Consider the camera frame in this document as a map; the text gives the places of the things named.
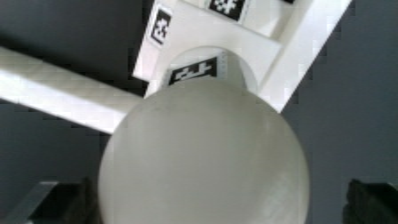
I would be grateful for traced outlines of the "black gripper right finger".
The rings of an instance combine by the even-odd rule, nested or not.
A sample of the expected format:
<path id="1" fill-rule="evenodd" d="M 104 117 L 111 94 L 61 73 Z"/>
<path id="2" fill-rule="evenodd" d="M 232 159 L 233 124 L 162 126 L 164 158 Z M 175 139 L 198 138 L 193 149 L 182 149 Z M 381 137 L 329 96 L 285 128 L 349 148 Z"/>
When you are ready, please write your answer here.
<path id="1" fill-rule="evenodd" d="M 393 184 L 351 181 L 345 224 L 398 224 L 398 188 Z"/>

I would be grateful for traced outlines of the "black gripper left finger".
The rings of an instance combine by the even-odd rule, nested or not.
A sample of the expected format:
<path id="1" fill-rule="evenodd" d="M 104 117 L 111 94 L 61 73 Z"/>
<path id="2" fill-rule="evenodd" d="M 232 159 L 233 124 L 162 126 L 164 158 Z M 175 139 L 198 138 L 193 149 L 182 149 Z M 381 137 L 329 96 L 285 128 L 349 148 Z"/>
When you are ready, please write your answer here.
<path id="1" fill-rule="evenodd" d="M 93 181 L 42 181 L 0 224 L 104 224 Z"/>

